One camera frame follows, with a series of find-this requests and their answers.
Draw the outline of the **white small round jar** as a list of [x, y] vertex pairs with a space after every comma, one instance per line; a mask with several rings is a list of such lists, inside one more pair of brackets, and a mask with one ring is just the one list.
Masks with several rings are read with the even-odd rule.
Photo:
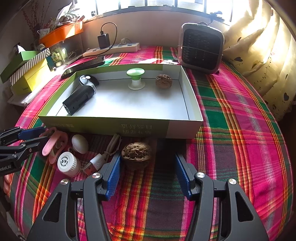
[[58, 158], [57, 167], [64, 175], [74, 177], [81, 169], [81, 162], [71, 152], [64, 152]]

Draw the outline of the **white egg-shaped gadget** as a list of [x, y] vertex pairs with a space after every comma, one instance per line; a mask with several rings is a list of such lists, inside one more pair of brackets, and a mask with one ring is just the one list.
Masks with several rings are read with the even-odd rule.
[[88, 141], [82, 135], [76, 134], [72, 137], [72, 148], [74, 151], [80, 154], [86, 154], [88, 152]]

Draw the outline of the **pink plastic clip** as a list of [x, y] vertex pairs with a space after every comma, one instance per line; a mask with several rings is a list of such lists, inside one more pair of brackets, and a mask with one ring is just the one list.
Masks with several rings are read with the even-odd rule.
[[60, 154], [68, 143], [68, 135], [65, 132], [57, 130], [56, 127], [51, 127], [39, 137], [48, 137], [48, 141], [42, 150], [42, 155], [48, 157], [50, 164], [57, 162]]

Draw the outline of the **brown walnut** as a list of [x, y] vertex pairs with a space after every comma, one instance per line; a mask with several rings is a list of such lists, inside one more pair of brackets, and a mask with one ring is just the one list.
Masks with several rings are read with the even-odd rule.
[[170, 76], [160, 74], [156, 77], [156, 86], [161, 89], [169, 89], [172, 85], [172, 79]]
[[126, 166], [131, 170], [142, 170], [149, 164], [152, 157], [152, 150], [147, 143], [130, 143], [121, 151], [121, 157]]

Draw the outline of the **black cylindrical device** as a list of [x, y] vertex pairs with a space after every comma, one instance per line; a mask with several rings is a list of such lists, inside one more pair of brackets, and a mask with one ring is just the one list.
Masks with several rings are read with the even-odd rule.
[[83, 85], [73, 92], [65, 101], [63, 106], [69, 115], [73, 115], [96, 93], [96, 87], [93, 84]]

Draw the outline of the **black round disc gadget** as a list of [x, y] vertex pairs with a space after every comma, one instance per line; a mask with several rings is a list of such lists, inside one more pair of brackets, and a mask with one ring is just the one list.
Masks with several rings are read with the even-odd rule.
[[92, 75], [81, 75], [79, 77], [79, 82], [81, 85], [86, 85], [92, 83], [94, 86], [99, 85], [99, 81]]

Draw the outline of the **green white mushroom stand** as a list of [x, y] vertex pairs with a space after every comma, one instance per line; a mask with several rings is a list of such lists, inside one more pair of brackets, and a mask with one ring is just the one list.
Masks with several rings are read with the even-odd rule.
[[126, 74], [131, 78], [131, 82], [128, 84], [128, 88], [131, 90], [141, 90], [145, 87], [145, 82], [142, 82], [142, 76], [145, 70], [142, 68], [129, 69]]

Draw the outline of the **plaid pink green cloth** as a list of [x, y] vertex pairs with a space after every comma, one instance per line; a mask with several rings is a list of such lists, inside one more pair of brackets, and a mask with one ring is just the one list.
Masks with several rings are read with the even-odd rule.
[[[109, 55], [108, 65], [145, 60], [173, 60], [177, 49], [141, 47], [136, 53]], [[283, 234], [292, 216], [292, 167], [280, 128], [254, 88], [229, 63], [220, 72], [204, 75], [185, 69], [196, 94], [203, 125], [186, 141], [186, 160], [212, 179], [234, 178], [254, 205], [269, 240]], [[54, 77], [25, 109], [16, 126], [41, 126], [41, 108], [65, 83]], [[183, 196], [174, 171], [165, 159], [152, 161], [142, 171], [121, 173], [115, 195], [103, 202], [112, 240], [185, 240], [194, 202]], [[10, 215], [22, 235], [64, 176], [33, 154], [20, 172], [4, 177]]]

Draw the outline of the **green cardboard box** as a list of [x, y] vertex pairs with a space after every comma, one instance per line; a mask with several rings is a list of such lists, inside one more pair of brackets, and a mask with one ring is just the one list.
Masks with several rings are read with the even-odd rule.
[[10, 63], [4, 68], [1, 73], [1, 81], [5, 83], [8, 79], [27, 61], [35, 57], [39, 52], [38, 51], [22, 51], [12, 58]]

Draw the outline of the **black smartphone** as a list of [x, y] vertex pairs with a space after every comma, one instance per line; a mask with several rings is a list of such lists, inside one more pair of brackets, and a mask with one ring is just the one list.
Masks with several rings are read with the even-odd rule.
[[69, 78], [71, 75], [73, 75], [77, 71], [86, 70], [90, 68], [99, 67], [105, 64], [105, 57], [99, 56], [95, 59], [89, 60], [84, 63], [77, 64], [75, 66], [71, 66], [67, 68], [63, 74], [61, 75], [61, 79]]

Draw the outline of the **green white cardboard tray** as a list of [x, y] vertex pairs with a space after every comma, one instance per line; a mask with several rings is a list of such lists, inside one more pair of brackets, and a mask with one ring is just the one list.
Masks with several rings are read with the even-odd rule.
[[[45, 104], [39, 118], [48, 127], [77, 133], [129, 137], [194, 138], [203, 116], [192, 85], [182, 66], [140, 64], [145, 70], [141, 90], [131, 90], [126, 72], [132, 64], [101, 66], [69, 77]], [[171, 77], [169, 89], [156, 86], [156, 77]], [[98, 81], [96, 93], [73, 115], [63, 106], [81, 88], [79, 77], [92, 75]]]

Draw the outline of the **orange plastic tray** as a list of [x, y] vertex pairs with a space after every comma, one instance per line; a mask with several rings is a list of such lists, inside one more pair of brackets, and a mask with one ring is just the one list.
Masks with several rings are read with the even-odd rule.
[[46, 34], [39, 40], [39, 44], [43, 44], [46, 48], [52, 47], [53, 45], [60, 43], [61, 41], [68, 39], [74, 35], [83, 32], [83, 22], [79, 21], [58, 27], [50, 33]]

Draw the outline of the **white power strip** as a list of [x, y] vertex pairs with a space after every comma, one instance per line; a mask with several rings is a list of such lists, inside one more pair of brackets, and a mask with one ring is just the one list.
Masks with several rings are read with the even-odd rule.
[[137, 52], [139, 49], [140, 49], [139, 43], [128, 43], [125, 45], [114, 45], [112, 48], [108, 47], [106, 49], [100, 49], [100, 48], [90, 49], [90, 50], [86, 51], [85, 53], [83, 53], [83, 57]]

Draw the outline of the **small grey fan heater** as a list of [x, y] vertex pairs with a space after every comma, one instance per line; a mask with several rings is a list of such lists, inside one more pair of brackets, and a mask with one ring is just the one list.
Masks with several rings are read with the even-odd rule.
[[185, 68], [207, 74], [218, 71], [223, 56], [224, 35], [208, 25], [184, 23], [178, 43], [178, 62]]

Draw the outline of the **cream heart pattern curtain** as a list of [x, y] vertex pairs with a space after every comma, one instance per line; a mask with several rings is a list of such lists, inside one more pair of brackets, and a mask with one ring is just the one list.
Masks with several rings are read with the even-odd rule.
[[233, 7], [223, 57], [280, 121], [295, 104], [295, 39], [267, 1], [234, 1]]

